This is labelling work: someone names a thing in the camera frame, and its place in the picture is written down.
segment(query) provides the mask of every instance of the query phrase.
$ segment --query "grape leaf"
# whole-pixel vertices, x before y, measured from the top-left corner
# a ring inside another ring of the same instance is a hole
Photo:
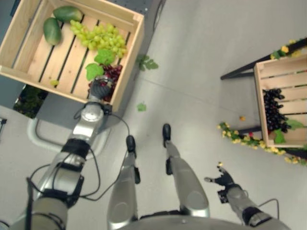
[[[274,130],[274,133],[276,134],[276,137],[274,139],[275,144],[280,144],[280,143],[286,142],[281,129]]]
[[[137,105],[137,108],[138,108],[138,111],[139,112],[143,112],[143,111],[146,111],[146,105],[144,104],[144,103],[139,103],[138,105]]]
[[[104,69],[96,63],[88,64],[86,67],[86,79],[88,81],[93,80],[98,75],[104,74]]]
[[[296,130],[297,128],[304,128],[304,125],[296,120],[287,120],[287,125],[291,126],[290,129]]]
[[[114,61],[114,59],[115,55],[111,50],[99,49],[94,61],[98,62],[99,64],[109,65]]]

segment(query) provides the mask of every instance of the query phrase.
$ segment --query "wooden box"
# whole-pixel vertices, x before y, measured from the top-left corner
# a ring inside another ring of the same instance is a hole
[[[254,68],[261,119],[262,136],[267,146],[301,148],[307,144],[307,55],[258,62]],[[275,144],[274,134],[268,135],[262,90],[280,88],[284,99],[279,109],[289,119],[304,124],[304,128],[283,133],[285,143]]]
[[[126,38],[128,52],[114,64],[123,66],[110,104],[118,110],[144,36],[143,15],[104,0],[22,0],[0,47],[0,74],[37,88],[85,103],[88,81],[85,67],[97,51],[81,45],[62,25],[62,41],[52,46],[45,41],[43,24],[57,7],[71,5],[84,13],[82,24],[111,23]],[[51,80],[58,80],[55,87]]]

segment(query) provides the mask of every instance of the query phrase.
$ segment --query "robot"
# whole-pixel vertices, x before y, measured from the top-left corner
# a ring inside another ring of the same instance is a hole
[[[86,156],[91,150],[94,138],[111,115],[111,106],[101,104],[101,99],[108,90],[101,89],[99,79],[93,82],[89,102],[81,111],[79,121],[61,152],[49,165],[38,186],[28,179],[31,194],[28,207],[9,230],[66,229],[68,209],[80,198],[84,181],[81,171]],[[126,139],[128,153],[109,201],[108,230],[289,230],[281,221],[262,212],[220,166],[218,169],[222,175],[218,178],[206,177],[205,181],[224,186],[224,189],[218,192],[221,202],[229,203],[244,225],[210,218],[208,198],[197,176],[172,143],[169,124],[164,124],[162,133],[163,146],[167,151],[166,174],[174,177],[180,201],[179,210],[138,218],[135,184],[140,182],[140,174],[135,167],[135,140],[129,135]],[[32,187],[36,189],[33,201]]]

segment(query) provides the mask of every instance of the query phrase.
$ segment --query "green grape bunch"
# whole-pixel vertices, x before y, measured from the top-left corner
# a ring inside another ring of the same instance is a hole
[[[89,50],[111,50],[119,58],[126,54],[125,39],[119,34],[118,28],[115,28],[112,24],[96,25],[92,31],[89,31],[80,22],[71,20],[70,23],[72,32],[81,40],[82,45]]]

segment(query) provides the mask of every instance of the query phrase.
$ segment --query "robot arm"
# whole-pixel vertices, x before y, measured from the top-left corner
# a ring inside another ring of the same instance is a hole
[[[94,90],[81,112],[79,122],[66,144],[58,153],[38,183],[32,211],[24,213],[10,226],[10,230],[63,230],[67,212],[78,200],[84,177],[81,171],[91,145],[111,113],[111,106],[101,105],[104,95]]]
[[[222,175],[215,179],[206,177],[205,181],[225,186],[224,190],[218,191],[221,202],[229,203],[232,210],[245,225],[258,230],[290,230],[278,219],[262,212],[258,206],[249,199],[241,186],[234,183],[230,174],[224,168],[220,166],[217,167]]]

